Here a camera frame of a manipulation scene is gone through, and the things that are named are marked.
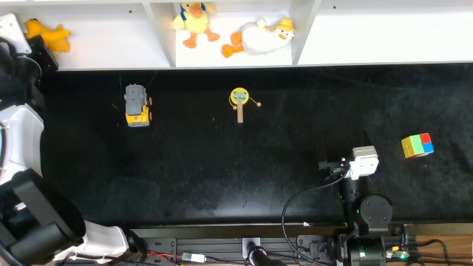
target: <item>red cube face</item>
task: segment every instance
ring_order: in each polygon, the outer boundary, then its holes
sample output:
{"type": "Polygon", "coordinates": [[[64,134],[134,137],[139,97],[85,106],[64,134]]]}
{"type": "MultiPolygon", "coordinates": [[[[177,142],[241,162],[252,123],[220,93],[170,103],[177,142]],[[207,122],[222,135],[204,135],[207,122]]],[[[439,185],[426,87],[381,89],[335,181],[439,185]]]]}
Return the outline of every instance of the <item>red cube face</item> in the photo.
{"type": "Polygon", "coordinates": [[[429,135],[429,133],[423,133],[423,134],[421,134],[421,142],[422,142],[422,144],[431,143],[431,142],[432,142],[432,141],[430,140],[430,135],[429,135]]]}

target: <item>white duck plush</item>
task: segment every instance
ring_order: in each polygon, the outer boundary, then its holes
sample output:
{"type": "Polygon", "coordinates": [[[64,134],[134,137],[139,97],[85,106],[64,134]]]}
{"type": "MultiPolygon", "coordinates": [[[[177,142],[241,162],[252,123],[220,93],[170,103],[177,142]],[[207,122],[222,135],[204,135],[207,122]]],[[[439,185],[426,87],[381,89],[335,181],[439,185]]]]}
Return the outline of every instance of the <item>white duck plush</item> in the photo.
{"type": "Polygon", "coordinates": [[[246,52],[249,55],[264,55],[288,45],[294,37],[296,29],[289,18],[283,18],[275,27],[267,27],[264,19],[257,23],[248,23],[242,30],[231,35],[231,44],[222,47],[226,58],[235,52],[246,52]]]}

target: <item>black table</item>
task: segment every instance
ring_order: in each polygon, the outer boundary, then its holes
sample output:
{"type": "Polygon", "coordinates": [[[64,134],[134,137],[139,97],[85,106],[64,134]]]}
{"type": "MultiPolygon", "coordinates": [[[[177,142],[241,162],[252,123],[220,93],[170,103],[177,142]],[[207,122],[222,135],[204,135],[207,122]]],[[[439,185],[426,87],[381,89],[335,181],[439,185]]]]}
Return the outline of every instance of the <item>black table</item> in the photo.
{"type": "MultiPolygon", "coordinates": [[[[393,221],[471,222],[472,66],[59,72],[43,79],[42,171],[91,222],[279,222],[290,195],[323,180],[319,137],[339,160],[366,132],[380,159],[367,183],[393,221]],[[150,83],[151,128],[126,125],[130,83],[150,83]],[[238,86],[262,102],[243,124],[228,103],[238,86]],[[401,140],[424,132],[435,153],[405,159],[401,140]]],[[[341,224],[333,190],[297,199],[289,221],[341,224]]]]}

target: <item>colorful cube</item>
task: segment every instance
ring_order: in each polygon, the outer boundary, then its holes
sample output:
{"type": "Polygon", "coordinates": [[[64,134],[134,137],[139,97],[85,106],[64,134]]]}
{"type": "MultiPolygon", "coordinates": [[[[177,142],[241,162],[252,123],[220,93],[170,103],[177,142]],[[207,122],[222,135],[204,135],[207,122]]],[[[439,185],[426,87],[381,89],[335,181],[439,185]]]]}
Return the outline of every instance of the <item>colorful cube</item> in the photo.
{"type": "Polygon", "coordinates": [[[429,133],[406,137],[401,142],[406,158],[425,156],[434,152],[429,133]]]}

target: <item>yellow toy truck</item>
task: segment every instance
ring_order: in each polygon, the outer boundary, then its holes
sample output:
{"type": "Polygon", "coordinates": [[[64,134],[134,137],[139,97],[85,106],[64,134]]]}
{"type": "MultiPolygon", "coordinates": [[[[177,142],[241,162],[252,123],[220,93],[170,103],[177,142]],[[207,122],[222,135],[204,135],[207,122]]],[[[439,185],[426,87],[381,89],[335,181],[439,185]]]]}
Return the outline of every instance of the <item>yellow toy truck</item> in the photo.
{"type": "Polygon", "coordinates": [[[153,104],[151,97],[146,94],[141,85],[128,85],[125,88],[125,117],[128,126],[149,126],[153,117],[150,110],[153,104]]]}

